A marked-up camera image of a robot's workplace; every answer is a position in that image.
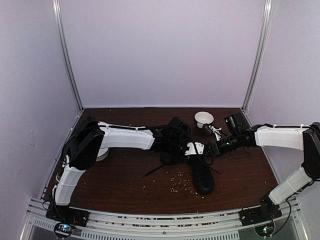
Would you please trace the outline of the black canvas shoe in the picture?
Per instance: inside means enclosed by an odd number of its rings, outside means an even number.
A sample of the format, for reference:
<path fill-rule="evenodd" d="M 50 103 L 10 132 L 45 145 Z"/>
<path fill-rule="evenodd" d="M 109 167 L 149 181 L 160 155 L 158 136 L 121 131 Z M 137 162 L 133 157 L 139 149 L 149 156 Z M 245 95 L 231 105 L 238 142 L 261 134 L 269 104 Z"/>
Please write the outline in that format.
<path fill-rule="evenodd" d="M 145 173 L 142 178 L 145 178 L 154 172 L 160 170 L 164 166 L 173 166 L 176 164 L 189 164 L 189 157 L 182 154 L 173 154 L 169 152 L 162 152 L 160 154 L 160 165 L 156 168 L 150 170 L 149 172 Z"/>
<path fill-rule="evenodd" d="M 193 186 L 197 193 L 204 196 L 210 195 L 215 188 L 215 179 L 205 158 L 192 155 L 188 163 L 191 167 Z"/>

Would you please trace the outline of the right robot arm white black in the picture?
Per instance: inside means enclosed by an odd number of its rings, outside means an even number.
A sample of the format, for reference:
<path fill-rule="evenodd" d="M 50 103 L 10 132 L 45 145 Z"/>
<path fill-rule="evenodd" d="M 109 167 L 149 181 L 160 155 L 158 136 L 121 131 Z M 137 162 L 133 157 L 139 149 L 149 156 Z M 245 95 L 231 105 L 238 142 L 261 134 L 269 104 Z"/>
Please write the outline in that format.
<path fill-rule="evenodd" d="M 212 157 L 218 157 L 242 147 L 279 147 L 303 152 L 301 166 L 277 187 L 263 196 L 256 210 L 259 220 L 266 221 L 276 214 L 279 204 L 320 179 L 320 124 L 278 126 L 257 124 L 250 127 L 241 113 L 227 116 L 224 121 L 230 132 L 227 136 L 213 126 L 214 117 L 203 113 L 195 117 L 198 128 L 205 130 L 215 140 L 205 146 Z"/>

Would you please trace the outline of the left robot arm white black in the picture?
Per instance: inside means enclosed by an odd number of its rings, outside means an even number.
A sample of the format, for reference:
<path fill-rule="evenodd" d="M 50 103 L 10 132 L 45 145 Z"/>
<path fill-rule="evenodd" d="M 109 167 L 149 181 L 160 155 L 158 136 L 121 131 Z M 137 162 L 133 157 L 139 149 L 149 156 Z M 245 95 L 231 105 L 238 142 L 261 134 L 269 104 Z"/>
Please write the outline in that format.
<path fill-rule="evenodd" d="M 49 209 L 61 222 L 72 218 L 71 196 L 82 174 L 104 159 L 111 148 L 133 148 L 185 156 L 192 145 L 189 126 L 174 117 L 160 126 L 124 126 L 88 116 L 74 129 L 62 151 L 62 172 L 52 189 Z"/>

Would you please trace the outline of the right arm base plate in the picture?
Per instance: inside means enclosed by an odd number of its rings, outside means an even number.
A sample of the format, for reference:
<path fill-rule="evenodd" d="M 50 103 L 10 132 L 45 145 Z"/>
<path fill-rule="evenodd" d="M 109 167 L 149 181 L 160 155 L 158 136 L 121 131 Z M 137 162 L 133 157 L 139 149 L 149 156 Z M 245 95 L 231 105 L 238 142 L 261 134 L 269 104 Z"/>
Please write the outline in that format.
<path fill-rule="evenodd" d="M 282 216 L 282 212 L 279 209 L 276 209 L 273 213 L 263 213 L 260 206 L 253 208 L 243 207 L 239 211 L 239 217 L 242 226 L 255 225 L 267 221 L 272 221 L 273 219 L 279 218 Z"/>

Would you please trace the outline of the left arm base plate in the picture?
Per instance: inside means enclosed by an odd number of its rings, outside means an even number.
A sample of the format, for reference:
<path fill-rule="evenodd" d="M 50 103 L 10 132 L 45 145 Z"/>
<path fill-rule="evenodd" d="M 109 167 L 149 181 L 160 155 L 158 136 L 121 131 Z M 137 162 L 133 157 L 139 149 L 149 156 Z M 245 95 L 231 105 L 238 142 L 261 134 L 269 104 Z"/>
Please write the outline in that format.
<path fill-rule="evenodd" d="M 90 213 L 86 210 L 70 208 L 69 206 L 50 206 L 45 216 L 48 219 L 55 220 L 69 225 L 86 227 Z"/>

